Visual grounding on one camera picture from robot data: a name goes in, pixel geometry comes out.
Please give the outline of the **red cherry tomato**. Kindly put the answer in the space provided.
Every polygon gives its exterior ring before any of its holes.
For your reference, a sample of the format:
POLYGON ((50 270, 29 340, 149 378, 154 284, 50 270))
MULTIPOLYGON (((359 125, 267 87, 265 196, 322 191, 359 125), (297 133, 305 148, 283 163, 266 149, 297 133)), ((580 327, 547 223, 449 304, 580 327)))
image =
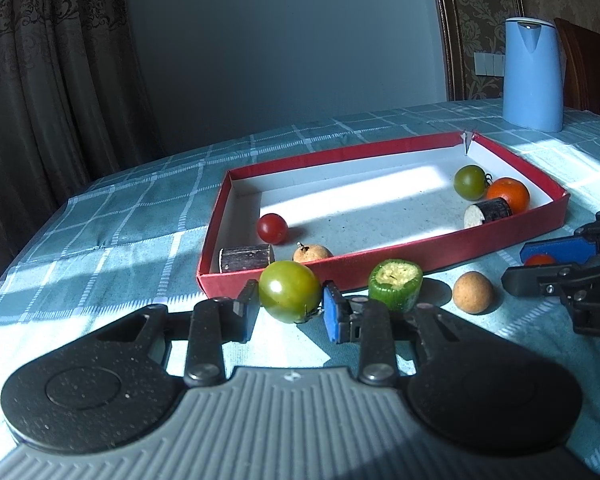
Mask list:
POLYGON ((555 264, 556 259, 547 254, 536 254, 532 255, 526 260, 524 260, 525 266, 550 266, 551 264, 555 264))
POLYGON ((288 234, 288 224, 279 214, 264 214, 257 222, 257 233, 265 243, 282 244, 288 234))

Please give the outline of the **green cucumber piece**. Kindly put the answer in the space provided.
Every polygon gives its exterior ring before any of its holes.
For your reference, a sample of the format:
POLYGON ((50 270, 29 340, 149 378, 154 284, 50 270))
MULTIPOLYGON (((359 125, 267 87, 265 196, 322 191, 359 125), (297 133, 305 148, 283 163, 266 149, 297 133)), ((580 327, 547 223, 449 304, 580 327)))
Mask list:
POLYGON ((368 277, 368 296, 389 310, 407 312, 415 307, 423 278, 418 264, 388 259, 378 263, 368 277))

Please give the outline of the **round brown longan fruit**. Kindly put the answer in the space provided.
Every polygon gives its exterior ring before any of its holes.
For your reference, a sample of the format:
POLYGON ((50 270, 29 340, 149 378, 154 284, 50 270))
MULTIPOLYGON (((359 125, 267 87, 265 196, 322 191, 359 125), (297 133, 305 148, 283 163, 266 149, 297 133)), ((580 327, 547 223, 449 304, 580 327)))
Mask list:
POLYGON ((482 273, 469 271, 455 282, 452 299, 460 310, 480 314, 491 307, 494 299, 493 286, 482 273))

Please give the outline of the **large green tomato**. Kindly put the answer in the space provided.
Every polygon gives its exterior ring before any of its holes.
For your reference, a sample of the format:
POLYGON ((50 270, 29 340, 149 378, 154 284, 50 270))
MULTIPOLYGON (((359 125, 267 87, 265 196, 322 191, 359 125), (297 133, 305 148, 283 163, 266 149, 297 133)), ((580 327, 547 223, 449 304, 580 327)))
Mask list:
POLYGON ((276 261, 260 275, 260 304, 277 321, 306 322, 320 305, 321 296, 320 281, 302 263, 276 261))

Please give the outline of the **small green tomato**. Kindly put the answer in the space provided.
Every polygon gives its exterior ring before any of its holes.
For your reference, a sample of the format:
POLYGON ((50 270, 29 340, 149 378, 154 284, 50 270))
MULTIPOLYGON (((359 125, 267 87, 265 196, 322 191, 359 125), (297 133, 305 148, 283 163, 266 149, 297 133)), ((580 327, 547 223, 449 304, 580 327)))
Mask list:
POLYGON ((465 200, 481 200, 492 182, 492 176, 477 165, 467 165, 457 170, 453 186, 465 200))

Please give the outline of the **dark sugarcane piece left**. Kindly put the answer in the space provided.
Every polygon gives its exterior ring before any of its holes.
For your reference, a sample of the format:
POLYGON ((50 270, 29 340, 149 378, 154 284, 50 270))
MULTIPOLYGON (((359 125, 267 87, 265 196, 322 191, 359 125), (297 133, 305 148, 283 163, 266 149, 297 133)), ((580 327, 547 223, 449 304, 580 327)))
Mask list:
POLYGON ((257 244, 221 248, 219 250, 221 273, 264 269, 275 261, 271 244, 257 244))

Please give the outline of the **orange tangerine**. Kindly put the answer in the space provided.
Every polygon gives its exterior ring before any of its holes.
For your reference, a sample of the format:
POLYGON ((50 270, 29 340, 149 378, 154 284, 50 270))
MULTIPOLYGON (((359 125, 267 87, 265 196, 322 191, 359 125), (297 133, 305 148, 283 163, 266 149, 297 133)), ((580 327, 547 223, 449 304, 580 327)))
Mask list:
POLYGON ((529 208, 530 193, 519 180, 502 177, 494 180, 486 190, 486 199, 502 198, 513 214, 521 214, 529 208))

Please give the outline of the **teal plaid tablecloth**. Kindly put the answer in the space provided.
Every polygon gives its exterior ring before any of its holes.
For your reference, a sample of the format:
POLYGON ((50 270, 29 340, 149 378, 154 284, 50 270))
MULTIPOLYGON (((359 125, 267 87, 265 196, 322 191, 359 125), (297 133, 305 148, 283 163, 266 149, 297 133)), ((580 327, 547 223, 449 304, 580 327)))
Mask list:
MULTIPOLYGON (((0 279, 0 396, 20 365, 152 302, 172 311, 204 298, 195 273, 225 173, 330 148, 474 130, 550 174, 570 194, 569 233, 600 210, 600 116, 566 110, 544 133, 502 118, 501 100, 443 102, 291 125, 211 144, 102 178, 54 214, 0 279)), ((573 365, 586 388, 569 444, 600 472, 600 338, 570 330, 556 300, 502 299, 474 323, 573 365)), ((230 344, 226 364, 356 367, 353 344, 328 343, 320 320, 300 325, 260 314, 249 344, 230 344)), ((0 461, 12 452, 0 408, 0 461)))

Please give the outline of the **red cardboard box tray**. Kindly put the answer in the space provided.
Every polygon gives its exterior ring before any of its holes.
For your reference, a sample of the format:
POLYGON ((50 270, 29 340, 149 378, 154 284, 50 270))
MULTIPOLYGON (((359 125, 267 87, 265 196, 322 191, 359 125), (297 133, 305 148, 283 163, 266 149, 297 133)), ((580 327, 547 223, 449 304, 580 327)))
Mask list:
POLYGON ((401 258, 431 272, 560 228, 568 192, 544 171, 470 131, 413 136, 258 162, 227 171, 212 210, 196 279, 209 296, 233 296, 259 270, 224 272, 223 249, 258 242, 257 222, 278 214, 289 226, 276 260, 297 243, 332 256, 310 263, 322 281, 363 288, 377 263, 401 258), (494 178, 522 182, 530 205, 520 214, 467 229, 469 204, 453 188, 457 170, 476 164, 494 178))

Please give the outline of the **dark wooden chair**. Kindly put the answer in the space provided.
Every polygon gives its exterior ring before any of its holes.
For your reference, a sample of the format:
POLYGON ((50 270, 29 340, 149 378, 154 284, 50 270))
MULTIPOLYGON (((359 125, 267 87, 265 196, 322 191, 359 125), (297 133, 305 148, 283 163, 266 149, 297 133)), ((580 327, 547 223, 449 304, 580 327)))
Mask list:
POLYGON ((563 18, 555 26, 566 58, 565 106, 600 115, 600 34, 563 18))

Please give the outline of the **blue electric kettle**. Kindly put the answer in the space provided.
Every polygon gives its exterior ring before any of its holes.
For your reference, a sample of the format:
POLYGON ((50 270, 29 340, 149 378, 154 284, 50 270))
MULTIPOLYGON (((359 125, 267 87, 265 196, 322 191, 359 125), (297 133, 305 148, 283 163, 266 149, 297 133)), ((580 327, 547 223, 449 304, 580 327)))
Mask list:
POLYGON ((505 21, 503 118, 522 128, 562 130, 562 66, 553 23, 524 16, 505 21))

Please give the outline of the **dark patterned curtain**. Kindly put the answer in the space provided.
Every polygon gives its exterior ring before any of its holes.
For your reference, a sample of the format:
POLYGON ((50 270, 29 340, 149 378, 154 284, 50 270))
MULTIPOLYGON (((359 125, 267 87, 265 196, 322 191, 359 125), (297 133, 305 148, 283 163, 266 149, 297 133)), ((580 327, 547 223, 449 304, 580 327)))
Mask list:
POLYGON ((125 0, 0 0, 0 276, 69 197, 162 153, 125 0))

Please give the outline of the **white wall switch panel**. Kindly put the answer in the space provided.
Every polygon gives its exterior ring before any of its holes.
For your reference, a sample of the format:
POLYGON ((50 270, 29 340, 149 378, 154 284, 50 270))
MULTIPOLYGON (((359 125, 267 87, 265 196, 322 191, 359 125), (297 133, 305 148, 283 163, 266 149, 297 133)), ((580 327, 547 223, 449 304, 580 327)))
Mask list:
POLYGON ((475 52, 475 74, 485 77, 503 77, 505 55, 503 53, 475 52))

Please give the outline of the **dark wooden wall frame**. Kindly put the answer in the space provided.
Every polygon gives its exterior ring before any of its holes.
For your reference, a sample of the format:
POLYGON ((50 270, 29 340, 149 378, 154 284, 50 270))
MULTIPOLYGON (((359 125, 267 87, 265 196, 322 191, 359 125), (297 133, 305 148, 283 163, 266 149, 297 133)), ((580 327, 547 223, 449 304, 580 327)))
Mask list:
POLYGON ((466 99, 465 66, 456 0, 436 0, 445 70, 446 95, 450 101, 466 99))

